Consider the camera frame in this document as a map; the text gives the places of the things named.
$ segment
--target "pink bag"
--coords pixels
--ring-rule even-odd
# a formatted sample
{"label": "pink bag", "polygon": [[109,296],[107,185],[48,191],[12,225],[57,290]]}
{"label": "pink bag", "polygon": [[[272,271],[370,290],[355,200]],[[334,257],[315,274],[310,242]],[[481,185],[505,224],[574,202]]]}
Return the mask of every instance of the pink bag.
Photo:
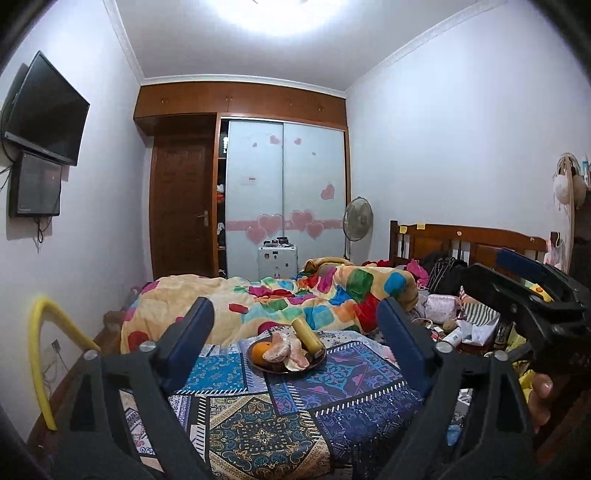
{"label": "pink bag", "polygon": [[408,262],[407,272],[410,272],[417,279],[417,288],[424,288],[429,282],[429,273],[421,265],[418,260],[412,259]]}
{"label": "pink bag", "polygon": [[427,297],[425,318],[442,325],[446,321],[456,318],[461,306],[460,299],[453,295],[432,294]]}

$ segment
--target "patterned blanket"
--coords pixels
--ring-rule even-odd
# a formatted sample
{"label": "patterned blanket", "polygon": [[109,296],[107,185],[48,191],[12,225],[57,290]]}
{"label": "patterned blanket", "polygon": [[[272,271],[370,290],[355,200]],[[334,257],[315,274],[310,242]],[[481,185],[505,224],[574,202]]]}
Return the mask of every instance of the patterned blanket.
{"label": "patterned blanket", "polygon": [[[263,374],[245,356],[269,335],[205,346],[169,398],[203,460],[226,480],[374,479],[423,402],[390,349],[356,332],[320,332],[323,364]],[[133,395],[121,391],[121,400],[141,461],[161,469]]]}
{"label": "patterned blanket", "polygon": [[188,312],[198,297],[215,309],[208,342],[227,346],[255,336],[263,323],[290,325],[303,318],[313,330],[376,329],[380,300],[395,297],[407,311],[418,299],[412,274],[387,267],[356,267],[343,259],[308,260],[294,279],[204,278],[180,275],[148,285],[128,310],[121,331],[121,353],[146,340],[157,341]]}

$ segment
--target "human hand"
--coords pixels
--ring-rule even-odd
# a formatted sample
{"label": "human hand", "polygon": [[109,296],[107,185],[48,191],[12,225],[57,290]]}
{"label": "human hand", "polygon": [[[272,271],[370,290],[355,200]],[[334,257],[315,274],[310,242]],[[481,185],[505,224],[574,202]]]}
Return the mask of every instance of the human hand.
{"label": "human hand", "polygon": [[554,384],[548,375],[534,374],[531,381],[532,390],[527,400],[531,412],[534,430],[538,433],[540,427],[550,419],[550,406],[553,399]]}

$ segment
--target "colorful comforter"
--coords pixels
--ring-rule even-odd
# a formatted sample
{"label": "colorful comforter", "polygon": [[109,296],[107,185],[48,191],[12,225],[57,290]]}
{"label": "colorful comforter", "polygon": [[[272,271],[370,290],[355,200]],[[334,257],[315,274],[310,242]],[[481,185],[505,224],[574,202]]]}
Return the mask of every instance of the colorful comforter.
{"label": "colorful comforter", "polygon": [[414,277],[402,270],[357,267],[335,258],[308,260],[291,280],[164,277],[146,286],[129,309],[121,332],[121,353],[146,340],[159,340],[198,297],[207,297],[215,309],[207,342],[228,346],[256,336],[265,322],[289,325],[296,318],[305,319],[314,330],[367,334],[377,327],[378,302],[388,296],[395,297],[407,311],[412,309],[418,299]]}

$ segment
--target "striped cloth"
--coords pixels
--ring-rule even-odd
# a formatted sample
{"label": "striped cloth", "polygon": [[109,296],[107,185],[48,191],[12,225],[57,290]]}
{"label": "striped cloth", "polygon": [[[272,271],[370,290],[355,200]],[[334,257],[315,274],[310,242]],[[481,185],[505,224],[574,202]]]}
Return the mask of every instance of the striped cloth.
{"label": "striped cloth", "polygon": [[464,305],[466,321],[474,326],[493,325],[501,316],[499,312],[483,303],[466,303]]}

